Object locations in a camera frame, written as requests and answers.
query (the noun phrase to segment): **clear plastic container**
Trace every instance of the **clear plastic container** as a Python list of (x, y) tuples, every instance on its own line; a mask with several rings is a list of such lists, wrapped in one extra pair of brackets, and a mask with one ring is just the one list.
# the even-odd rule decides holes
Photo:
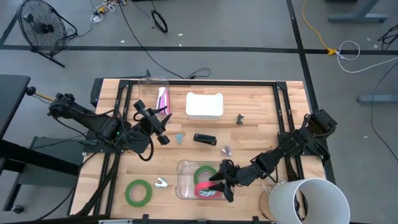
[(161, 105), (166, 105), (167, 111), (157, 114), (160, 118), (171, 113), (169, 79), (166, 77), (145, 77), (138, 80), (138, 97), (146, 108), (158, 109), (163, 107)]
[[(196, 200), (226, 200), (222, 192), (215, 192), (206, 190), (205, 194), (217, 195), (216, 197), (198, 197), (195, 195), (195, 182), (194, 175), (197, 169), (202, 166), (210, 166), (215, 171), (220, 169), (221, 162), (210, 162), (210, 161), (187, 161), (181, 160), (177, 164), (178, 180), (175, 188), (175, 194), (180, 199), (196, 199)], [(199, 182), (208, 182), (208, 179), (213, 174), (209, 171), (203, 171), (198, 176)]]

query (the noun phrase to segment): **black fan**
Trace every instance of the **black fan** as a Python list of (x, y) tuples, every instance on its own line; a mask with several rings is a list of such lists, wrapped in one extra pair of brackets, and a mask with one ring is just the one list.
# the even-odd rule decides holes
[[(65, 67), (53, 56), (67, 47), (69, 39), (77, 36), (76, 27), (41, 0), (25, 0), (19, 6), (17, 14), (19, 28), (32, 47), (31, 51)], [(64, 21), (74, 28), (73, 34), (67, 35)]]

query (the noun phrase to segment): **pink object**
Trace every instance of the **pink object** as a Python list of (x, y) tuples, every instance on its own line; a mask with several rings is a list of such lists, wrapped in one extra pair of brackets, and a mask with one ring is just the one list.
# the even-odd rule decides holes
[(157, 105), (156, 109), (163, 108), (167, 106), (166, 110), (160, 112), (160, 113), (165, 113), (165, 114), (170, 114), (170, 97), (169, 97), (169, 91), (166, 89), (166, 87), (160, 87), (159, 88), (159, 95), (157, 99)]
[(207, 199), (211, 200), (214, 198), (218, 198), (221, 195), (221, 192), (216, 190), (208, 190), (209, 187), (216, 185), (215, 182), (200, 182), (199, 184), (195, 185), (195, 196), (200, 199)]

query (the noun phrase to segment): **white container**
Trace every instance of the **white container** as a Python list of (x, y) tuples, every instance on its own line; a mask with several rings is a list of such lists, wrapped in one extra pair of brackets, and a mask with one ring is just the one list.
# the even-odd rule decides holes
[(224, 113), (224, 98), (221, 93), (215, 95), (187, 94), (185, 112), (190, 119), (220, 119)]
[[(298, 190), (308, 203), (308, 214), (303, 222), (294, 208)], [(276, 186), (269, 196), (269, 209), (280, 224), (348, 224), (350, 216), (342, 191), (323, 179), (297, 180)]]

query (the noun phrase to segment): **yellow cable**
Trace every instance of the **yellow cable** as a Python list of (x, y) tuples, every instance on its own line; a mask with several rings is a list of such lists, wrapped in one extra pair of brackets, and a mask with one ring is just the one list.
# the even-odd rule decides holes
[(314, 27), (312, 27), (310, 25), (310, 23), (307, 21), (307, 19), (305, 18), (304, 9), (305, 9), (306, 3), (307, 3), (307, 0), (304, 0), (303, 9), (302, 9), (303, 19), (304, 19), (305, 23), (309, 26), (309, 28), (311, 28), (311, 30), (314, 30), (318, 34), (322, 45), (328, 50), (328, 55), (334, 55), (337, 52), (337, 49), (331, 49), (330, 47), (326, 46), (326, 44), (322, 40), (321, 34)]
[(50, 101), (54, 101), (54, 99), (51, 98), (51, 97), (49, 97), (49, 96), (46, 96), (46, 95), (43, 95), (43, 94), (40, 94), (40, 93), (34, 93), (34, 94), (35, 94), (36, 96), (38, 96), (38, 97), (43, 98), (43, 99), (50, 100)]

